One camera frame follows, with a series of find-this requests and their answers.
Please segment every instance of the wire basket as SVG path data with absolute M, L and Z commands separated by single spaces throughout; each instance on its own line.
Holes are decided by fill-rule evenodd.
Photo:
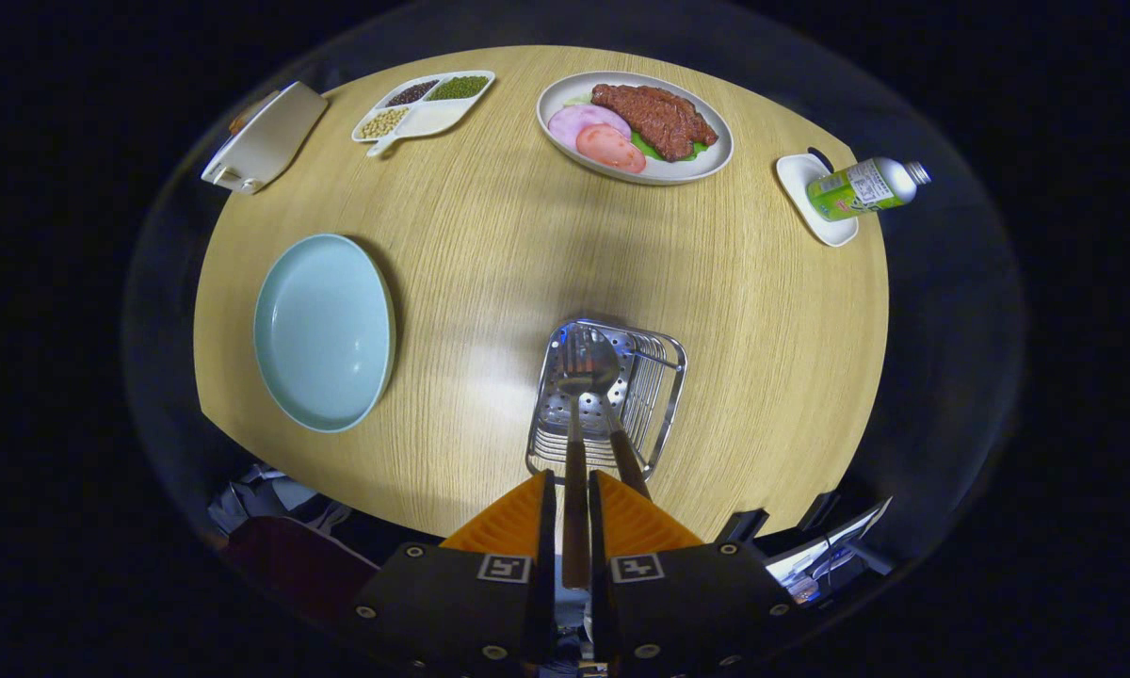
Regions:
M 557 389 L 562 374 L 559 353 L 564 350 L 570 327 L 599 330 L 616 348 L 619 379 L 607 392 L 612 415 L 617 416 L 633 445 L 633 452 L 650 479 L 661 461 L 661 450 L 670 435 L 681 395 L 683 377 L 687 373 L 687 354 L 672 336 L 633 327 L 579 319 L 557 327 L 545 348 L 545 364 L 539 371 L 539 398 L 528 432 L 525 461 L 528 471 L 550 469 L 556 484 L 565 484 L 565 445 L 568 442 L 570 395 Z M 579 400 L 579 415 L 585 441 L 588 468 L 616 468 L 616 458 L 608 438 L 608 420 L 599 405 L 598 393 L 584 393 Z

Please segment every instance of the plastic bottle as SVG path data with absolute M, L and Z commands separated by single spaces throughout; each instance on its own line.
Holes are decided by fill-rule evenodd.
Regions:
M 807 184 L 807 199 L 824 220 L 841 220 L 909 205 L 929 183 L 921 163 L 871 158 Z

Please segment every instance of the light blue plate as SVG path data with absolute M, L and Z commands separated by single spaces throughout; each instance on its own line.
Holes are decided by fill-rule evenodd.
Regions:
M 268 393 L 297 424 L 354 427 L 393 366 L 393 305 L 381 271 L 341 235 L 298 241 L 263 280 L 254 342 Z

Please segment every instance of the white oval plate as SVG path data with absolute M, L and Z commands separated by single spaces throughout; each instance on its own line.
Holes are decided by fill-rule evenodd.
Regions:
M 268 393 L 294 421 L 320 433 L 354 427 L 393 366 L 385 280 L 347 237 L 298 241 L 260 287 L 252 341 Z
M 548 132 L 548 119 L 551 119 L 557 111 L 560 111 L 568 99 L 576 98 L 576 96 L 583 94 L 590 94 L 596 85 L 628 85 L 632 87 L 647 85 L 660 87 L 661 89 L 672 92 L 672 94 L 686 96 L 687 99 L 690 99 L 692 104 L 695 104 L 695 111 L 702 113 L 703 119 L 715 130 L 720 140 L 711 145 L 703 154 L 698 154 L 697 158 L 689 162 L 678 160 L 677 163 L 668 163 L 646 158 L 646 167 L 644 167 L 644 172 L 640 173 L 623 172 L 616 167 L 596 163 L 591 158 L 586 158 L 585 155 L 579 154 L 577 150 L 570 149 L 568 146 L 557 141 L 557 138 L 554 138 L 551 132 Z M 716 113 L 715 108 L 709 106 L 698 96 L 690 94 L 681 87 L 670 85 L 668 81 L 659 80 L 647 75 L 620 71 L 591 71 L 564 77 L 562 80 L 554 81 L 539 95 L 539 102 L 536 103 L 536 119 L 539 120 L 539 129 L 545 130 L 549 141 L 560 149 L 563 154 L 573 158 L 574 162 L 590 167 L 592 171 L 605 173 L 605 175 L 631 181 L 633 184 L 686 184 L 689 181 L 697 181 L 704 176 L 713 175 L 713 173 L 719 172 L 732 159 L 732 130 L 728 128 L 728 123 L 724 122 L 723 116 Z

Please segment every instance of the wooden table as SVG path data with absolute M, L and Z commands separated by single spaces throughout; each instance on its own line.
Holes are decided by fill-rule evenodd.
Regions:
M 450 132 L 365 158 L 354 124 L 399 82 L 489 69 L 497 80 Z M 540 90 L 618 70 L 694 92 L 737 139 L 729 166 L 654 188 L 586 171 L 536 121 Z M 659 506 L 705 540 L 730 512 L 793 527 L 844 473 L 879 385 L 887 266 L 879 220 L 819 243 L 773 173 L 780 156 L 847 146 L 780 104 L 681 66 L 582 47 L 493 47 L 376 72 L 329 92 L 293 166 L 231 195 L 194 312 L 200 407 L 296 480 L 370 514 L 449 534 L 527 479 L 523 451 L 553 328 L 577 316 L 662 331 L 689 371 Z M 350 235 L 385 275 L 398 318 L 392 381 L 362 424 L 302 428 L 264 389 L 252 313 L 269 267 L 314 233 Z

